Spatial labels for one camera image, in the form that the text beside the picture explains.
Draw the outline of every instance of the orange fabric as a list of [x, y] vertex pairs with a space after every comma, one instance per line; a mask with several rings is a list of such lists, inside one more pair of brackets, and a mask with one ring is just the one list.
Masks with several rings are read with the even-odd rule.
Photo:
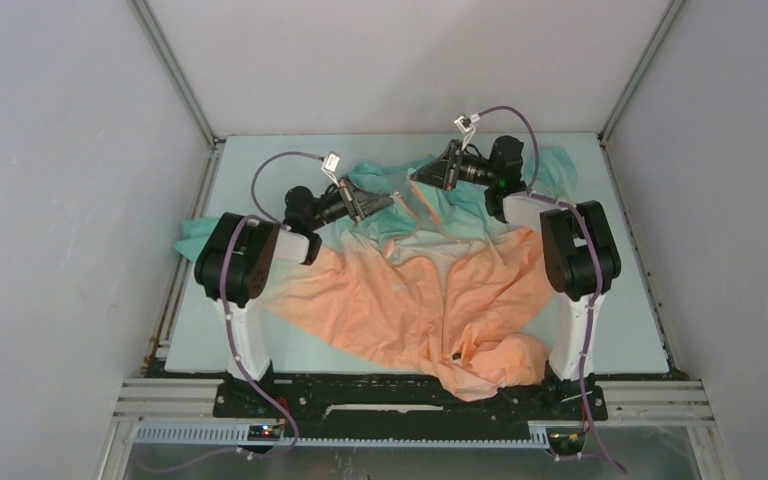
[[336, 348], [435, 375], [463, 400], [542, 380], [549, 350], [519, 333], [551, 298], [537, 233], [488, 240], [454, 263], [445, 288], [427, 257], [393, 265], [367, 238], [343, 245], [311, 266], [273, 265], [261, 305]]

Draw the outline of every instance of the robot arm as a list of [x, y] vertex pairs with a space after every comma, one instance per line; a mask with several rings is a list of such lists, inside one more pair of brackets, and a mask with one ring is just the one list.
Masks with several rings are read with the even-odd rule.
[[[228, 364], [228, 372], [235, 378], [246, 378], [240, 364], [255, 380], [260, 380], [269, 368], [257, 298], [266, 287], [272, 260], [310, 265], [322, 244], [315, 230], [344, 216], [359, 221], [393, 204], [393, 199], [366, 192], [345, 177], [319, 198], [306, 187], [295, 187], [287, 192], [284, 201], [287, 208], [283, 226], [253, 216], [222, 215], [195, 264], [196, 282], [214, 301], [223, 321], [230, 322], [232, 341], [240, 356], [239, 363], [232, 358]], [[224, 267], [225, 254], [240, 222], [245, 224]], [[228, 310], [219, 291], [223, 270]]]
[[[412, 179], [446, 191], [453, 189], [458, 180], [486, 186], [485, 204], [490, 215], [541, 233], [546, 274], [560, 301], [558, 331], [546, 383], [555, 384], [551, 391], [558, 400], [580, 396], [576, 383], [588, 336], [587, 313], [593, 310], [590, 328], [595, 328], [599, 308], [621, 268], [605, 212], [596, 201], [571, 205], [529, 191], [522, 181], [523, 143], [514, 137], [497, 138], [489, 159], [464, 151], [463, 145], [464, 142], [452, 140], [436, 161], [414, 172]], [[590, 299], [597, 289], [596, 271], [584, 244], [584, 232], [571, 208], [583, 217], [601, 268], [601, 292], [592, 305]], [[584, 376], [592, 385], [590, 345], [584, 352]]]

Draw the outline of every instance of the white wall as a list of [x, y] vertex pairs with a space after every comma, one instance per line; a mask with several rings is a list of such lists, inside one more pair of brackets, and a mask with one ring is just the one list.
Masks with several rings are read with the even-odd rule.
[[768, 2], [690, 2], [610, 153], [679, 360], [768, 478]]
[[0, 1], [0, 479], [91, 477], [206, 151], [124, 0]]
[[[668, 0], [155, 0], [211, 126], [453, 132], [500, 103], [597, 131]], [[483, 131], [522, 131], [512, 115]]]

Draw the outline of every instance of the white table surface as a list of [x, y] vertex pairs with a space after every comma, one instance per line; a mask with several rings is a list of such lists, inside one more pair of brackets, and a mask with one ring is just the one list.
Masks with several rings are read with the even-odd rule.
[[[488, 155], [499, 134], [479, 134], [473, 142]], [[527, 135], [523, 158], [531, 155]], [[225, 145], [206, 215], [225, 212], [257, 213], [249, 193], [255, 169], [270, 156], [301, 150], [315, 154], [338, 152], [338, 175], [357, 163], [371, 161], [393, 166], [438, 155], [453, 134], [294, 135], [230, 137]], [[599, 315], [594, 337], [597, 373], [663, 373], [668, 371], [663, 345], [649, 306], [643, 279], [635, 263], [628, 231], [596, 136], [592, 133], [539, 134], [541, 147], [562, 146], [578, 169], [577, 202], [598, 200], [605, 208], [622, 260], [622, 273], [614, 280]], [[283, 218], [284, 194], [296, 185], [308, 186], [315, 195], [328, 185], [320, 163], [304, 157], [285, 157], [270, 164], [258, 180], [258, 200], [277, 218]], [[524, 330], [549, 345], [554, 343], [557, 306], [549, 306]], [[273, 367], [281, 372], [372, 373], [395, 372], [322, 340], [268, 312], [263, 315], [264, 336]], [[195, 282], [187, 283], [172, 345], [166, 361], [170, 372], [218, 372], [227, 368], [229, 351], [225, 329], [211, 300]]]

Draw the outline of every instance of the teal fabric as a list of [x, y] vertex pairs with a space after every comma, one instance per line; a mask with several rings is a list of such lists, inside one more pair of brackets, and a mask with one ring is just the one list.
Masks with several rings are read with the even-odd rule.
[[184, 220], [181, 229], [184, 231], [184, 238], [175, 242], [175, 250], [184, 256], [187, 260], [195, 263], [213, 229], [219, 223], [217, 217], [202, 217], [195, 220]]
[[[323, 242], [338, 251], [340, 235], [352, 232], [376, 241], [383, 248], [388, 240], [409, 235], [414, 230], [439, 231], [446, 235], [467, 239], [483, 240], [508, 231], [511, 227], [505, 225], [487, 214], [484, 206], [484, 189], [475, 185], [458, 182], [451, 192], [414, 182], [422, 196], [429, 202], [440, 217], [438, 227], [430, 220], [427, 207], [411, 190], [408, 176], [419, 167], [434, 161], [428, 157], [408, 162], [396, 167], [382, 168], [378, 165], [364, 162], [346, 174], [360, 188], [379, 195], [399, 193], [402, 200], [411, 211], [416, 213], [419, 222], [399, 202], [361, 221], [358, 225], [347, 218], [341, 218], [335, 223], [334, 234], [323, 232]], [[534, 172], [534, 156], [523, 168], [523, 179], [528, 181]], [[578, 173], [575, 164], [562, 147], [540, 149], [540, 171], [535, 191], [552, 197], [570, 200], [578, 184]], [[191, 262], [198, 259], [207, 240], [219, 219], [204, 217], [187, 220], [182, 224], [184, 238], [175, 243], [175, 249]]]

